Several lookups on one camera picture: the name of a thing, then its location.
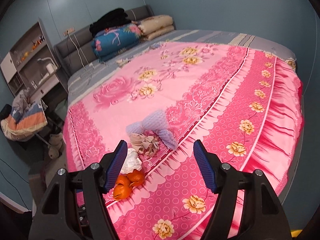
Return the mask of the yellow rimmed black trash bin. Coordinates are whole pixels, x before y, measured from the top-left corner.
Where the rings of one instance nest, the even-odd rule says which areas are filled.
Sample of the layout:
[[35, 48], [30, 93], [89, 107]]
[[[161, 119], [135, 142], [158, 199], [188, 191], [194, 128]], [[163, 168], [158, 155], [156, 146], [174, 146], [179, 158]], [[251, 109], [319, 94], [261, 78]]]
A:
[[292, 239], [303, 239], [303, 230], [302, 229], [292, 230], [291, 236], [292, 236]]

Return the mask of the beige folded quilt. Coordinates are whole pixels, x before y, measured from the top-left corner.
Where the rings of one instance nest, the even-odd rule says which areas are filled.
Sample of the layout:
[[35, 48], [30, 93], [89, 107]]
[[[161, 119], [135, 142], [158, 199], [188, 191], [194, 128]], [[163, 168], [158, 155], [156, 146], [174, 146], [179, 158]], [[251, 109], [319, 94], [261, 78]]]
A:
[[138, 28], [142, 33], [142, 39], [151, 41], [157, 37], [175, 30], [173, 19], [169, 15], [148, 17], [139, 22]]

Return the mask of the orange grey blanket on chair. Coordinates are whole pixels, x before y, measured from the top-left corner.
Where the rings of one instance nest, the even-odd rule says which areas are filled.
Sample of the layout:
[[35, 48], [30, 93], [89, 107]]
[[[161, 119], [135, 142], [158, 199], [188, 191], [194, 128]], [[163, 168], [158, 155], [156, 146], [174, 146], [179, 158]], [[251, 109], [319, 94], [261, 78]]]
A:
[[30, 88], [17, 94], [8, 117], [1, 118], [1, 130], [11, 141], [27, 141], [47, 124], [41, 100], [30, 101]]

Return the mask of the wall power socket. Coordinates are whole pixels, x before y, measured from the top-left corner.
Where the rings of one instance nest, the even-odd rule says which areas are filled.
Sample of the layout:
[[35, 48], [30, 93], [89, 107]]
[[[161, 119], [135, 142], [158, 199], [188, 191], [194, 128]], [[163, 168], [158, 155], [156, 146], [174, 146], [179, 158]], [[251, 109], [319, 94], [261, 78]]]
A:
[[63, 36], [68, 36], [69, 34], [75, 32], [75, 28], [71, 27], [63, 32]]

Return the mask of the small cloth item on bed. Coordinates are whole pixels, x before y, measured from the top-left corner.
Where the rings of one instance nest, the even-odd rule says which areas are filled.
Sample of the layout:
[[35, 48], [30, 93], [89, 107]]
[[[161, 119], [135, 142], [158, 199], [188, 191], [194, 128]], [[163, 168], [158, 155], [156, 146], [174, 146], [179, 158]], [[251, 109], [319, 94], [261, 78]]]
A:
[[119, 68], [122, 68], [124, 65], [128, 64], [131, 59], [119, 59], [116, 61]]

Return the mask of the blue floral folded quilt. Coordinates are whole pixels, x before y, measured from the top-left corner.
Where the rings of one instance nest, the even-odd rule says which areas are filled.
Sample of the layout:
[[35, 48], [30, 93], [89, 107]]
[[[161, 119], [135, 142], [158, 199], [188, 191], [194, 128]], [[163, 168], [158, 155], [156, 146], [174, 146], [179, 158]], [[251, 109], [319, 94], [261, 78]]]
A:
[[100, 31], [93, 38], [91, 47], [97, 59], [105, 62], [138, 45], [141, 35], [139, 27], [130, 23]]

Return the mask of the white desk lamp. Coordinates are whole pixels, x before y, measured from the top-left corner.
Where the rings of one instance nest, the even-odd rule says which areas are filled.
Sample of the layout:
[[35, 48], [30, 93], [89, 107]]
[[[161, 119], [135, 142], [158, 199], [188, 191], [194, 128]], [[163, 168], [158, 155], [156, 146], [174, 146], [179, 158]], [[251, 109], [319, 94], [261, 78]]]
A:
[[39, 58], [38, 63], [44, 63], [45, 68], [49, 74], [53, 74], [57, 71], [58, 67], [51, 57]]

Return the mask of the black clothing pile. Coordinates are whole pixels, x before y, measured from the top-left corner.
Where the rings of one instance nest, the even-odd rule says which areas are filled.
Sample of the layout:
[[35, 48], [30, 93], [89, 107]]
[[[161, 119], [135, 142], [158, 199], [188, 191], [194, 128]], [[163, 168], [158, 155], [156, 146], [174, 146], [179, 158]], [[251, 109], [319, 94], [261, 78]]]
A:
[[102, 30], [110, 29], [113, 27], [121, 27], [127, 25], [132, 21], [129, 20], [127, 13], [123, 8], [117, 8], [112, 11], [109, 11], [99, 20], [92, 23], [89, 27], [89, 31], [92, 34], [92, 37], [95, 37], [97, 33]]

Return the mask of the grey striped bed mattress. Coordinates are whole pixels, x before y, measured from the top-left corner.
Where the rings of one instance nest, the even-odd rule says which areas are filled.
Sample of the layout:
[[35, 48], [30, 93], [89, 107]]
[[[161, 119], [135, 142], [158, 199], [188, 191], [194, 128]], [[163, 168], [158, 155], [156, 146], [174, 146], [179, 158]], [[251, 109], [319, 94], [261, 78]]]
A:
[[253, 48], [277, 56], [289, 64], [294, 71], [297, 68], [296, 56], [289, 48], [258, 36], [212, 30], [174, 30], [152, 41], [142, 42], [106, 62], [91, 61], [85, 67], [74, 71], [68, 80], [68, 107], [108, 80], [134, 57], [158, 48], [165, 41], [228, 44]]

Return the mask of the pink floral quilt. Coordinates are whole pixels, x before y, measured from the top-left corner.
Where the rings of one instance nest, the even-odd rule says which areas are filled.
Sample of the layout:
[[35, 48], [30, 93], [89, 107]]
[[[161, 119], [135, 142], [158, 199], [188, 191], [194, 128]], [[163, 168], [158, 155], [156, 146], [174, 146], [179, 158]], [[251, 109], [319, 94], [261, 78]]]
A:
[[120, 239], [200, 239], [216, 195], [205, 187], [193, 155], [207, 151], [239, 171], [262, 170], [276, 193], [303, 126], [302, 82], [285, 61], [250, 48], [164, 42], [134, 57], [69, 107], [63, 137], [71, 171], [83, 170], [129, 141], [126, 127], [165, 113], [178, 142], [139, 154], [145, 181], [131, 195], [105, 204]]

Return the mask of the purple foam net bundle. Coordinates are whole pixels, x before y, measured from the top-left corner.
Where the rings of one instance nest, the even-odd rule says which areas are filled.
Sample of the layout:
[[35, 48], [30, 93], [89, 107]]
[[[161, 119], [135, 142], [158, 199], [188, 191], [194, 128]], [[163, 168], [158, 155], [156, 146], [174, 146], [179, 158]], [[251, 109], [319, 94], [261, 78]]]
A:
[[176, 150], [178, 148], [178, 142], [174, 135], [168, 129], [158, 129], [155, 130], [155, 134], [161, 139], [163, 144], [171, 150]]
[[165, 113], [158, 110], [148, 115], [142, 121], [134, 122], [126, 127], [127, 135], [133, 133], [142, 134], [145, 131], [161, 131], [168, 128], [168, 122]]

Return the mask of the beige cloth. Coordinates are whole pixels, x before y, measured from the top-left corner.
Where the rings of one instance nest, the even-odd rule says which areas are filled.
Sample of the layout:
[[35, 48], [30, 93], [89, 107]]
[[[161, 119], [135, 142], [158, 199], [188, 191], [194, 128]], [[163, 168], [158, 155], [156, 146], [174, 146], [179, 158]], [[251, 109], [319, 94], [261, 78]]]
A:
[[146, 136], [132, 133], [130, 135], [130, 143], [138, 154], [144, 154], [149, 157], [153, 157], [159, 150], [159, 142], [153, 135]]

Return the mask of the grey upholstered headboard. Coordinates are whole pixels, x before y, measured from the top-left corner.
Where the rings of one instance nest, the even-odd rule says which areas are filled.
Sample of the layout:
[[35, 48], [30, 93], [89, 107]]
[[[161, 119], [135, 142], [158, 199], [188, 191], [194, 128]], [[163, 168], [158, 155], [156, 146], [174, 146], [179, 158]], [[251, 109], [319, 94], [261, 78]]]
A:
[[91, 47], [92, 40], [88, 25], [54, 45], [59, 66], [69, 77], [80, 70], [82, 64], [86, 66], [97, 59]]

